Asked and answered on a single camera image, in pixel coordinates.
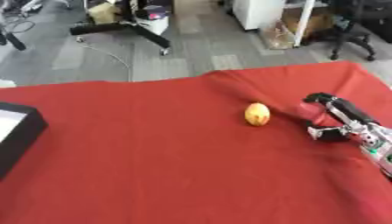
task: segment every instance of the chair base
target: chair base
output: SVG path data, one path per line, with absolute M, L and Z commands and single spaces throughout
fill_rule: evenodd
M 349 31 L 344 32 L 339 27 L 334 27 L 329 30 L 319 31 L 313 33 L 309 38 L 303 41 L 303 45 L 307 46 L 312 42 L 329 41 L 334 42 L 334 48 L 332 50 L 331 60 L 337 60 L 339 58 L 340 49 L 346 42 L 351 42 L 364 48 L 369 55 L 366 60 L 375 60 L 375 49 L 369 44 L 370 34 L 364 31 Z

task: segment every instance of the office chair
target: office chair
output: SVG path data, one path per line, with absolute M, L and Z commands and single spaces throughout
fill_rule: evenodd
M 87 0 L 84 1 L 84 7 L 87 9 Z M 135 16 L 132 12 L 132 7 L 130 0 L 122 0 L 120 2 L 120 10 L 122 21 L 115 22 L 111 24 L 94 24 L 94 23 L 84 23 L 76 24 L 74 27 L 70 28 L 71 35 L 79 36 L 81 34 L 95 33 L 95 32 L 111 32 L 120 31 L 124 29 L 131 29 L 137 35 L 140 35 L 154 44 L 161 46 L 160 54 L 167 55 L 171 49 L 171 42 L 163 38 L 152 31 L 149 31 L 137 23 Z
M 392 0 L 324 0 L 323 2 L 329 4 L 333 14 L 342 16 L 348 23 L 344 27 L 335 25 L 330 30 L 316 32 L 305 42 L 333 41 L 331 60 L 337 60 L 343 44 L 351 42 L 368 51 L 369 55 L 366 57 L 368 61 L 375 60 L 375 49 L 369 44 L 370 33 L 356 31 L 354 27 L 363 19 L 389 17 L 392 13 L 389 8 Z

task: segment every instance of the black chair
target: black chair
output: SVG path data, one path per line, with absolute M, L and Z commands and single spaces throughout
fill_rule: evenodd
M 364 19 L 390 17 L 392 0 L 324 0 L 323 2 L 329 4 L 333 14 L 342 16 L 348 23 L 344 28 L 335 25 L 330 30 L 316 32 L 305 43 L 333 41 L 335 44 L 331 60 L 337 60 L 343 44 L 351 42 L 368 51 L 367 60 L 375 60 L 375 49 L 369 44 L 370 33 L 356 31 L 354 28 L 356 24 Z

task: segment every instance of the white cabinet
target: white cabinet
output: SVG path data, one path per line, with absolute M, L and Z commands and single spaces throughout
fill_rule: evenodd
M 245 30 L 276 22 L 283 13 L 285 0 L 235 0 L 233 12 Z

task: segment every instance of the desk leg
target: desk leg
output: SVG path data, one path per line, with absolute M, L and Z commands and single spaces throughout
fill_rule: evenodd
M 302 10 L 301 19 L 299 20 L 294 46 L 300 46 L 302 37 L 304 36 L 306 26 L 311 18 L 312 11 L 316 0 L 306 0 L 304 9 Z

